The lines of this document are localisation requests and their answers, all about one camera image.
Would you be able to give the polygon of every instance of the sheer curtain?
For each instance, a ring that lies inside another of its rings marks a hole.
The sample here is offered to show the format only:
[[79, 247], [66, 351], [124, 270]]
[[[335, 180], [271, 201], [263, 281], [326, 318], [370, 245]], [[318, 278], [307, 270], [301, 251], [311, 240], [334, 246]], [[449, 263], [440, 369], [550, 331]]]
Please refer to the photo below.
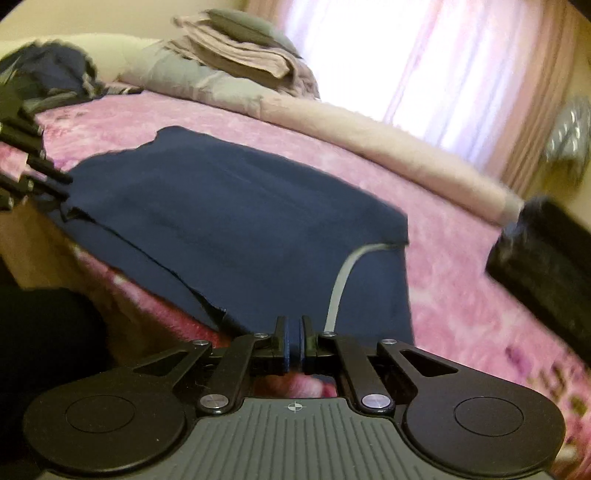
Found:
[[291, 38], [323, 101], [455, 153], [518, 192], [543, 147], [516, 152], [519, 133], [529, 114], [541, 119], [532, 109], [544, 95], [550, 120], [534, 130], [551, 128], [577, 27], [566, 0], [252, 0], [247, 10]]

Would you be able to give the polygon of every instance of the pink bedspread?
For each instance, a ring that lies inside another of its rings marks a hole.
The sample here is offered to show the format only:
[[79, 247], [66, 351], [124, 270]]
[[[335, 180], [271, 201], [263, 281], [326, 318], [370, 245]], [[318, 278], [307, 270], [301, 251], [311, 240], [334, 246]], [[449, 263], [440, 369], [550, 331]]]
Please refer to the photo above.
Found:
[[[497, 228], [339, 147], [199, 103], [144, 92], [56, 109], [40, 121], [49, 155], [64, 169], [92, 154], [137, 147], [160, 128], [181, 125], [319, 168], [399, 208], [408, 215], [408, 284], [417, 346], [554, 400], [567, 422], [570, 451], [578, 456], [570, 476], [591, 476], [589, 373], [560, 339], [485, 275]], [[6, 154], [1, 169], [22, 169], [22, 155], [6, 146], [0, 153]], [[215, 337], [80, 249], [76, 255], [179, 336]], [[323, 387], [292, 381], [286, 388], [287, 393], [317, 395]]]

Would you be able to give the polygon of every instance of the blue fabric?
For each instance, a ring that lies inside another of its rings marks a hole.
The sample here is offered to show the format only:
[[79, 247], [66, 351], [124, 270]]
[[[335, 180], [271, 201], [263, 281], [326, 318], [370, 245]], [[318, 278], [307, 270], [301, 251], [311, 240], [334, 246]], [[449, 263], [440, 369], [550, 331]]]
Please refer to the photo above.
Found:
[[269, 332], [278, 315], [303, 314], [323, 330], [348, 255], [400, 244], [355, 265], [336, 331], [367, 344], [386, 336], [413, 343], [406, 217], [361, 190], [181, 127], [92, 157], [71, 174], [62, 213], [76, 208], [94, 223], [53, 213], [54, 221], [100, 260], [222, 330]]

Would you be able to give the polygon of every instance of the gray ribbed base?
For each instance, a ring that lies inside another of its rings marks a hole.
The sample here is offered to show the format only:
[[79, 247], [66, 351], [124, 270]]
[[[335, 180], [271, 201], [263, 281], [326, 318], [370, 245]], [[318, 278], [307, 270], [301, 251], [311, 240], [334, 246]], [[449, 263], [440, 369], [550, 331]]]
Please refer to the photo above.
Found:
[[[389, 420], [361, 416], [342, 398], [246, 399], [206, 418], [173, 455], [134, 480], [452, 480], [404, 443]], [[548, 480], [539, 473], [532, 478]], [[46, 473], [38, 480], [57, 480]]]

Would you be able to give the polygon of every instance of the silver object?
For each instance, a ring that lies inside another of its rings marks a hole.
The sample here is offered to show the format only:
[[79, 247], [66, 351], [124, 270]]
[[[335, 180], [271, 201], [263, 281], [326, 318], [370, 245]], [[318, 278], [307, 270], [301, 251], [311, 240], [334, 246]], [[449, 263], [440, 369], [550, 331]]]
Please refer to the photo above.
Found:
[[379, 410], [380, 408], [386, 408], [390, 405], [391, 400], [386, 396], [379, 393], [372, 393], [364, 396], [361, 399], [361, 403], [367, 408]]
[[219, 393], [205, 395], [204, 397], [201, 397], [201, 400], [199, 400], [199, 403], [203, 407], [209, 408], [211, 410], [215, 410], [217, 408], [224, 408], [226, 405], [228, 405], [229, 402], [230, 401], [225, 395], [220, 395]]

